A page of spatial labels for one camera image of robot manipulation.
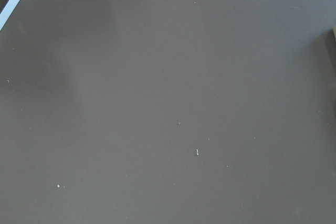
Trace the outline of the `wooden cutting board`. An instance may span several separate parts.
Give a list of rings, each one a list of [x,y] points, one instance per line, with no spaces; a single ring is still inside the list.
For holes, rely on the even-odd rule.
[[[333,34],[334,34],[334,39],[336,41],[336,25],[333,27]]]

